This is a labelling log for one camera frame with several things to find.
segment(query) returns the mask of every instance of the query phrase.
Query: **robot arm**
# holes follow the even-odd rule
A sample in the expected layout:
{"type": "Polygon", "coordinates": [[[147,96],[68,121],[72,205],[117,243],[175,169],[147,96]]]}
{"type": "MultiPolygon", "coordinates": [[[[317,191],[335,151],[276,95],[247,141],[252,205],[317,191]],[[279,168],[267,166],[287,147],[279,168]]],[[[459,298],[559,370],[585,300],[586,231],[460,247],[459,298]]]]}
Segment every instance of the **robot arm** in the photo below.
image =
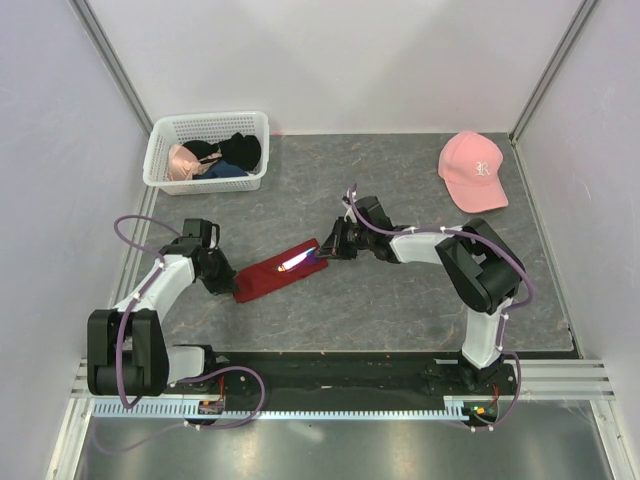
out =
{"type": "MultiPolygon", "coordinates": [[[[218,246],[219,234],[218,225],[202,219],[187,219],[182,236],[160,250],[164,271],[135,303],[127,324],[125,338],[131,340],[131,349],[123,352],[123,377],[128,394],[160,395],[168,383],[203,372],[205,348],[186,345],[167,349],[161,324],[178,296],[197,279],[214,295],[230,293],[236,288],[236,272],[218,246]]],[[[112,309],[96,310],[89,317],[87,383],[94,395],[117,394],[117,331],[137,292],[158,268],[161,268],[160,260],[156,260],[151,272],[128,297],[112,309]]]]}
{"type": "MultiPolygon", "coordinates": [[[[500,359],[496,344],[500,315],[513,301],[520,277],[506,261],[488,247],[444,233],[416,233],[391,236],[367,228],[353,214],[348,199],[343,199],[347,214],[339,217],[318,256],[354,259],[358,250],[370,250],[376,258],[390,263],[426,262],[443,265],[456,292],[469,307],[467,332],[462,357],[477,377],[500,359]]],[[[355,204],[358,212],[374,226],[386,231],[409,230],[393,226],[377,197],[365,197],[355,204]]],[[[500,246],[520,265],[521,262],[495,231],[482,219],[475,218],[455,230],[481,235],[500,246]]]]}

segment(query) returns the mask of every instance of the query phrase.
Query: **white cable carrier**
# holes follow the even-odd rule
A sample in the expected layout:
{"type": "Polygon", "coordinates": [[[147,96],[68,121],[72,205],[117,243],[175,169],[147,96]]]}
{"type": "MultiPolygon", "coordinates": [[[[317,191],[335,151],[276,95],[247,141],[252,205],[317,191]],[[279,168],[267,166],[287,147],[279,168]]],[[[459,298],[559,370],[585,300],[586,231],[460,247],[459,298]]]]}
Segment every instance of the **white cable carrier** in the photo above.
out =
{"type": "MultiPolygon", "coordinates": [[[[230,419],[248,417],[250,411],[228,411],[222,414],[199,413],[199,400],[179,398],[142,399],[131,409],[126,409],[118,398],[96,399],[92,415],[98,418],[176,418],[187,419],[230,419]]],[[[256,420],[468,420],[462,414],[464,403],[460,400],[445,400],[443,410],[366,410],[366,411],[265,411],[256,420]]]]}

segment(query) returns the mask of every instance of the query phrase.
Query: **pink cloth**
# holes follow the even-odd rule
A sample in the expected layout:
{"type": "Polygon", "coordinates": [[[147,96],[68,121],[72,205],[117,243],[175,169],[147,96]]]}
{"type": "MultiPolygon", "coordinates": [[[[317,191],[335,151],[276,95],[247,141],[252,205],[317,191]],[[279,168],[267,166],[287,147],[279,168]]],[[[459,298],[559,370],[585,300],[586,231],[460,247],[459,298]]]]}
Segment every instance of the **pink cloth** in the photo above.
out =
{"type": "Polygon", "coordinates": [[[196,156],[186,147],[182,145],[172,145],[169,149],[169,170],[167,178],[172,181],[192,180],[194,175],[202,175],[204,172],[216,163],[201,163],[205,160],[218,159],[222,157],[221,153],[212,153],[208,157],[198,160],[196,156]]]}
{"type": "Polygon", "coordinates": [[[495,143],[475,132],[460,132],[442,149],[438,175],[460,210],[479,213],[509,205],[498,178],[501,164],[495,143]]]}

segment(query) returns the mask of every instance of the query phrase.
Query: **gray mat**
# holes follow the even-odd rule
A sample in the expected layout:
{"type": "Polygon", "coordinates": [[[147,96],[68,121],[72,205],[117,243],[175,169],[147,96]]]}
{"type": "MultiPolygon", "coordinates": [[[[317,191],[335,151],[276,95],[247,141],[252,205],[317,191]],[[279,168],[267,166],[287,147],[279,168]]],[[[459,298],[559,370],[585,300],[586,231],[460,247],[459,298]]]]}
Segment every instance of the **gray mat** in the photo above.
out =
{"type": "MultiPolygon", "coordinates": [[[[344,213],[340,198],[354,181],[359,196],[377,195],[396,224],[459,225],[470,216],[452,203],[436,171],[450,137],[274,137],[259,190],[160,192],[153,215],[178,230],[187,217],[220,223],[221,248],[236,270],[312,237],[322,243],[344,213]]],[[[505,347],[569,350],[571,336],[513,151],[505,134],[489,137],[505,155],[500,178],[510,205],[481,216],[522,259],[539,293],[533,306],[512,315],[505,347]]],[[[171,239],[152,226],[147,245],[171,239]]],[[[144,258],[139,275],[150,265],[144,258]]],[[[464,329],[465,309],[441,266],[391,265],[368,252],[247,304],[230,295],[212,297],[197,283],[163,323],[168,343],[209,343],[218,350],[457,350],[464,329]]]]}

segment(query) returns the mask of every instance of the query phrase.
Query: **cap brim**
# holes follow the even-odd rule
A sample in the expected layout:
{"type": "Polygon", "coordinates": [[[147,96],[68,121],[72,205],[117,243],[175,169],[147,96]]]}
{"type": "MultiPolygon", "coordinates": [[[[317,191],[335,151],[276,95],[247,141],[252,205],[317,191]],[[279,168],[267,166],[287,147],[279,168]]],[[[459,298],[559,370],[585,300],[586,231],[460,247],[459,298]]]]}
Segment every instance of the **cap brim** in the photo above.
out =
{"type": "Polygon", "coordinates": [[[467,213],[480,213],[509,205],[509,200],[502,189],[500,179],[488,185],[466,187],[445,180],[447,190],[460,210],[467,213]]]}

